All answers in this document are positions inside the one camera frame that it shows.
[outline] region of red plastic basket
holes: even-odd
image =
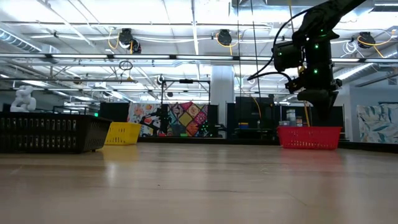
[[[341,127],[278,127],[285,149],[328,149],[338,147]]]

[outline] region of black basket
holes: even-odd
[[[104,146],[110,125],[89,115],[0,113],[0,152],[93,151]]]

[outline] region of table surface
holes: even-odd
[[[1,223],[396,223],[398,155],[277,146],[0,154]]]

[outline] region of yellow basket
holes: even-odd
[[[141,124],[112,122],[106,136],[106,145],[129,145],[138,140]]]

